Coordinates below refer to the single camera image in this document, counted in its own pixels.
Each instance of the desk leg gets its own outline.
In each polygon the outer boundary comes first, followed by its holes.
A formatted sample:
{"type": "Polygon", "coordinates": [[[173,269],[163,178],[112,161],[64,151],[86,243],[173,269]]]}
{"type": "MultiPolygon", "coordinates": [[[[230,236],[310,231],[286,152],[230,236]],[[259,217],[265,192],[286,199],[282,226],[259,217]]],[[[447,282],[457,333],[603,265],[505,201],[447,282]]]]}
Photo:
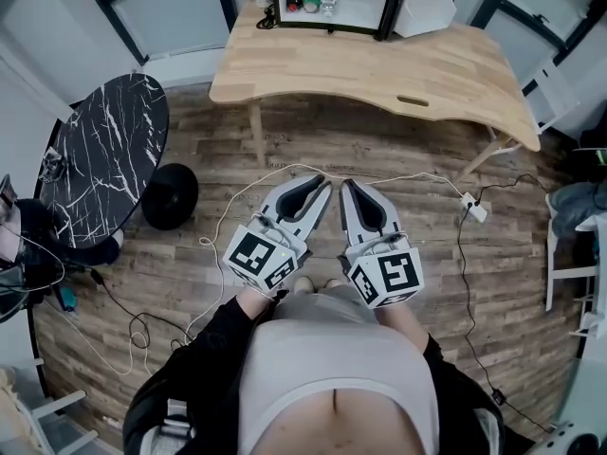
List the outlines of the desk leg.
{"type": "Polygon", "coordinates": [[[264,146],[264,132],[262,130],[262,110],[259,107],[258,100],[251,101],[248,104],[248,120],[255,140],[257,163],[261,169],[264,169],[266,167],[266,147],[264,146]]]}
{"type": "Polygon", "coordinates": [[[481,165],[485,160],[487,160],[493,152],[499,150],[500,147],[506,145],[511,138],[504,134],[499,134],[495,137],[488,146],[476,156],[465,168],[462,172],[460,172],[457,177],[455,177],[454,182],[459,182],[466,178],[474,169],[476,169],[479,165],[481,165]]]}

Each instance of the white cable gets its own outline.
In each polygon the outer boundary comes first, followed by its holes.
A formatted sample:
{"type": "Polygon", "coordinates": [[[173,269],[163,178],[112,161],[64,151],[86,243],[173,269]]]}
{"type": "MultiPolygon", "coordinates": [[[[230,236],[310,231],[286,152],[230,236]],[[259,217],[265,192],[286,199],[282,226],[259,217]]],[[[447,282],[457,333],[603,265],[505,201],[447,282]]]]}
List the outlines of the white cable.
{"type": "MultiPolygon", "coordinates": [[[[114,366],[112,366],[106,359],[105,357],[103,357],[99,351],[97,349],[95,349],[95,347],[93,346],[93,344],[91,344],[91,342],[88,340],[88,338],[86,338],[84,336],[84,334],[80,331],[80,329],[78,327],[76,327],[76,325],[74,324],[74,322],[72,322],[66,314],[64,314],[63,312],[60,312],[59,310],[57,310],[54,306],[52,306],[50,303],[48,303],[48,301],[43,300],[44,303],[46,303],[46,305],[48,305],[52,310],[54,310],[55,312],[57,312],[67,323],[69,323],[75,330],[76,332],[78,332],[78,334],[80,334],[80,337],[82,337],[84,339],[84,341],[88,344],[88,346],[95,352],[96,355],[99,356],[99,359],[101,359],[103,361],[103,363],[110,368],[114,373],[116,373],[117,375],[129,375],[132,371],[133,371],[133,337],[134,336],[141,336],[141,338],[143,338],[143,342],[145,343],[146,339],[145,336],[141,333],[141,332],[134,332],[131,335],[131,338],[129,340],[129,356],[131,357],[131,366],[129,367],[129,370],[126,373],[121,373],[120,371],[118,371],[114,366]]],[[[145,366],[145,370],[148,372],[148,374],[150,376],[152,376],[152,373],[150,373],[150,369],[148,368],[148,347],[146,345],[145,347],[145,357],[143,359],[143,365],[145,366]]]]}
{"type": "MultiPolygon", "coordinates": [[[[210,238],[206,237],[206,236],[202,236],[201,238],[198,239],[198,243],[201,244],[202,246],[211,246],[212,250],[213,250],[213,254],[215,255],[215,264],[217,265],[217,269],[219,270],[219,275],[221,276],[221,291],[219,293],[219,298],[207,309],[205,310],[202,314],[200,314],[198,317],[196,317],[194,320],[192,320],[190,322],[190,325],[188,325],[188,328],[186,329],[186,333],[184,334],[183,338],[184,338],[184,342],[186,344],[189,343],[188,341],[188,333],[190,332],[190,329],[192,328],[192,326],[197,323],[200,319],[202,319],[205,315],[207,315],[211,309],[217,304],[219,303],[223,297],[224,297],[224,272],[221,269],[221,265],[219,264],[219,255],[217,254],[217,248],[215,247],[215,243],[217,241],[217,238],[219,237],[219,228],[221,228],[221,223],[223,223],[224,219],[226,218],[226,215],[228,214],[228,210],[230,209],[231,203],[234,202],[234,200],[236,199],[236,197],[238,197],[241,193],[248,191],[251,187],[256,186],[257,184],[263,182],[264,180],[266,180],[267,178],[271,177],[272,175],[285,171],[286,169],[290,169],[291,167],[304,167],[305,169],[309,169],[318,173],[322,173],[324,175],[326,175],[327,177],[330,178],[338,178],[340,180],[347,180],[349,178],[352,177],[342,177],[340,175],[333,175],[332,173],[328,173],[325,172],[324,170],[321,169],[317,169],[316,167],[312,167],[311,165],[305,165],[303,163],[292,163],[290,165],[287,165],[286,167],[282,167],[282,169],[278,169],[276,171],[270,172],[267,175],[264,175],[262,178],[260,178],[259,180],[256,180],[255,182],[248,184],[244,189],[242,189],[241,191],[237,192],[236,194],[234,194],[232,196],[232,198],[230,199],[230,201],[228,202],[228,205],[226,206],[226,209],[224,210],[224,213],[221,215],[221,217],[219,218],[219,221],[217,221],[217,226],[215,227],[215,236],[213,237],[213,239],[211,240],[210,238]]],[[[375,180],[373,182],[366,182],[367,185],[377,185],[377,184],[383,184],[385,182],[392,182],[393,180],[401,180],[401,179],[412,179],[412,178],[417,178],[420,176],[426,176],[426,177],[430,177],[433,178],[434,180],[441,180],[443,182],[447,182],[450,186],[453,187],[453,189],[459,194],[460,197],[464,197],[464,194],[462,192],[460,192],[452,183],[448,178],[442,177],[440,175],[434,175],[433,173],[427,173],[427,172],[420,172],[420,173],[415,173],[413,175],[400,175],[398,177],[394,177],[394,178],[387,178],[387,179],[382,179],[382,180],[375,180]]],[[[264,297],[269,299],[269,296],[263,294],[262,292],[258,293],[264,295],[264,297]]]]}
{"type": "Polygon", "coordinates": [[[11,234],[14,234],[15,236],[23,239],[24,241],[27,241],[28,243],[32,243],[33,245],[38,246],[39,248],[43,249],[44,251],[46,251],[50,256],[52,256],[55,260],[57,260],[57,262],[61,265],[61,269],[62,269],[62,274],[61,274],[61,278],[59,280],[55,280],[53,283],[49,283],[48,285],[45,286],[39,286],[37,288],[28,288],[28,289],[15,289],[15,292],[19,292],[19,293],[29,293],[29,292],[35,292],[38,290],[44,290],[45,288],[49,288],[50,286],[57,284],[58,282],[60,282],[61,280],[63,280],[65,278],[65,265],[64,262],[62,262],[59,258],[57,258],[57,256],[55,256],[53,253],[51,253],[48,249],[46,249],[44,246],[39,245],[38,243],[36,243],[35,241],[31,241],[30,239],[22,236],[21,234],[13,231],[12,229],[10,229],[9,227],[6,227],[4,224],[0,224],[0,226],[2,226],[4,229],[6,229],[8,232],[10,232],[11,234]]]}

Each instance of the wooden floor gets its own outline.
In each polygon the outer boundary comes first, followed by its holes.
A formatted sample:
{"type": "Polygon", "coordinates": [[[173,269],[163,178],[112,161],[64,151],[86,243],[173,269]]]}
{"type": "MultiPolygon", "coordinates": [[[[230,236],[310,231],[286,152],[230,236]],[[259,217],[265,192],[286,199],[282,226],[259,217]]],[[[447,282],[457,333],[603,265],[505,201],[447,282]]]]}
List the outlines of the wooden floor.
{"type": "MultiPolygon", "coordinates": [[[[200,194],[193,217],[181,228],[158,231],[137,211],[126,225],[120,259],[101,271],[116,297],[132,311],[149,311],[187,325],[219,295],[219,274],[212,251],[198,244],[212,236],[230,198],[268,171],[256,165],[245,107],[218,107],[207,87],[170,90],[171,133],[164,163],[179,162],[195,172],[200,194]]],[[[396,117],[351,100],[298,96],[264,100],[267,160],[270,170],[293,162],[331,173],[363,178],[388,178],[422,171],[454,177],[484,148],[487,132],[461,122],[427,122],[396,117]]],[[[548,189],[566,183],[558,172],[563,152],[552,136],[543,136],[538,154],[519,151],[491,158],[460,190],[473,194],[483,185],[507,183],[532,173],[548,189]]],[[[237,224],[257,209],[268,190],[302,170],[290,169],[263,185],[238,195],[224,221],[217,246],[224,250],[237,224]]],[[[419,247],[426,289],[411,305],[442,345],[447,360],[476,379],[487,380],[475,363],[464,334],[471,323],[464,302],[456,245],[462,216],[459,199],[445,184],[401,180],[378,186],[398,207],[410,241],[419,247]]],[[[320,284],[340,277],[336,256],[344,248],[338,195],[313,233],[314,256],[304,273],[320,284]]],[[[483,225],[464,224],[462,244],[468,260],[472,311],[477,327],[470,335],[492,384],[508,401],[547,425],[557,408],[578,342],[567,335],[577,326],[579,308],[572,302],[575,285],[556,289],[554,309],[545,314],[547,209],[541,189],[528,180],[515,189],[493,189],[483,195],[488,210],[483,225]]],[[[224,300],[238,288],[227,278],[224,300]]],[[[87,276],[70,282],[78,297],[75,322],[95,347],[121,372],[129,369],[129,318],[97,289],[87,276]]],[[[148,374],[143,351],[135,349],[129,375],[112,373],[83,339],[47,305],[35,308],[39,348],[45,374],[55,396],[83,389],[87,397],[77,417],[97,429],[106,442],[121,446],[121,420],[137,388],[148,374]]],[[[200,320],[197,332],[208,318],[200,320]]],[[[150,321],[152,372],[171,354],[170,342],[182,338],[174,328],[150,321]]],[[[506,421],[522,434],[539,439],[542,432],[503,408],[506,421]]]]}

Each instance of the wooden desk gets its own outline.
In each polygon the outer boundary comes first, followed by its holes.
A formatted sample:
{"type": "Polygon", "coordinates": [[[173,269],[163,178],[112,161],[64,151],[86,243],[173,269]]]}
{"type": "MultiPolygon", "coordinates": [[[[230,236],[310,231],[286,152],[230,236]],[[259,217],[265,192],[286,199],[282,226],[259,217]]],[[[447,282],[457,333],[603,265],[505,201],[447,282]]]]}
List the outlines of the wooden desk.
{"type": "Polygon", "coordinates": [[[499,46],[480,29],[453,25],[391,42],[308,28],[260,30],[263,13],[241,11],[211,87],[217,103],[247,103],[261,167],[266,166],[259,99],[289,93],[361,100],[398,115],[463,119],[497,133],[463,178],[510,140],[537,152],[523,93],[499,46]]]}

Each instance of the black jacket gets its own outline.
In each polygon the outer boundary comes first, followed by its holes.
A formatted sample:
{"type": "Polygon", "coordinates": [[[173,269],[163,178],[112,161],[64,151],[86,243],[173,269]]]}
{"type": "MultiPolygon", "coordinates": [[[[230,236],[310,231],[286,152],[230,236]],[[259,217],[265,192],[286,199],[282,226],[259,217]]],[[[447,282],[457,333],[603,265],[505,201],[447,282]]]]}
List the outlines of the black jacket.
{"type": "MultiPolygon", "coordinates": [[[[240,372],[256,321],[236,299],[219,307],[187,347],[177,349],[165,366],[137,392],[122,429],[125,455],[138,455],[141,439],[167,414],[167,399],[188,403],[196,436],[180,454],[233,454],[238,447],[240,372]]],[[[498,420],[503,453],[523,454],[533,442],[504,426],[497,406],[471,379],[445,362],[430,338],[424,353],[436,390],[441,454],[488,454],[487,437],[474,413],[489,410],[498,420]]]]}

